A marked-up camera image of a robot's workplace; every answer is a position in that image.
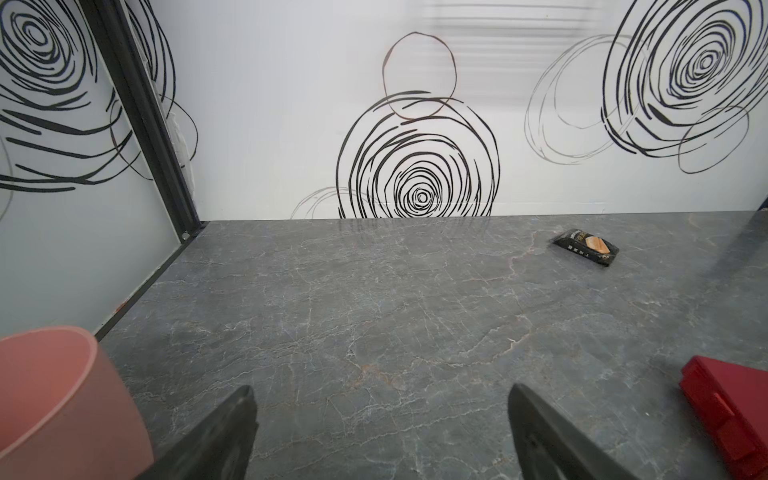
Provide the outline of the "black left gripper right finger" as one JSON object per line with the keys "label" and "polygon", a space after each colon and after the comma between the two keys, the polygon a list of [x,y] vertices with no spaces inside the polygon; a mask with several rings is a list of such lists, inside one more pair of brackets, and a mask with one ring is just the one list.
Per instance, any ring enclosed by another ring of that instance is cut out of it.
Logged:
{"label": "black left gripper right finger", "polygon": [[508,395],[508,418],[525,479],[632,479],[615,461],[534,390],[522,383]]}

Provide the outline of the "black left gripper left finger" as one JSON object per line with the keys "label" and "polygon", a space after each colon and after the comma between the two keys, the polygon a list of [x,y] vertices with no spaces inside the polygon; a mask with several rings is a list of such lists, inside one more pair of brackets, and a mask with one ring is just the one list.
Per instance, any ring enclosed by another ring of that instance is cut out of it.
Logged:
{"label": "black left gripper left finger", "polygon": [[236,389],[138,479],[243,479],[258,431],[253,388]]}

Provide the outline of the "red jewelry box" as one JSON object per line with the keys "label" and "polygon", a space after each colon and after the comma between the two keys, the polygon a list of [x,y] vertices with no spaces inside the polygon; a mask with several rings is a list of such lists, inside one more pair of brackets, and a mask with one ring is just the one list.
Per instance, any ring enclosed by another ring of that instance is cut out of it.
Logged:
{"label": "red jewelry box", "polygon": [[767,372],[703,356],[680,388],[735,479],[767,477]]}

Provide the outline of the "pink plastic cup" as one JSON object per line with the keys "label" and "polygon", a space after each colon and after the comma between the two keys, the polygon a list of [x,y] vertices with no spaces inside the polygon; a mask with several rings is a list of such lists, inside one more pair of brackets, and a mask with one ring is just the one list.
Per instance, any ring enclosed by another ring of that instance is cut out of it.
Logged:
{"label": "pink plastic cup", "polygon": [[2,478],[133,479],[153,462],[142,416],[91,332],[2,339]]}

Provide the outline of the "small black snack packet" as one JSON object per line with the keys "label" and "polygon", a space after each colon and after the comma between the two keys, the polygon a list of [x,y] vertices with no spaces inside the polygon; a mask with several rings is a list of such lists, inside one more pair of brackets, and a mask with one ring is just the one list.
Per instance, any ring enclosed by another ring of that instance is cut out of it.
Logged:
{"label": "small black snack packet", "polygon": [[553,238],[552,243],[605,267],[613,263],[620,251],[609,241],[581,229],[565,231]]}

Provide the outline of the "black vertical frame post left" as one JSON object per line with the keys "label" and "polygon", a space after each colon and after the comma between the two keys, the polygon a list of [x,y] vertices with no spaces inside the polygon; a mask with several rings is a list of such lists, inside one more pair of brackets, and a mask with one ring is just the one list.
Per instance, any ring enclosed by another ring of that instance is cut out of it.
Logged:
{"label": "black vertical frame post left", "polygon": [[80,2],[181,243],[203,228],[122,1]]}

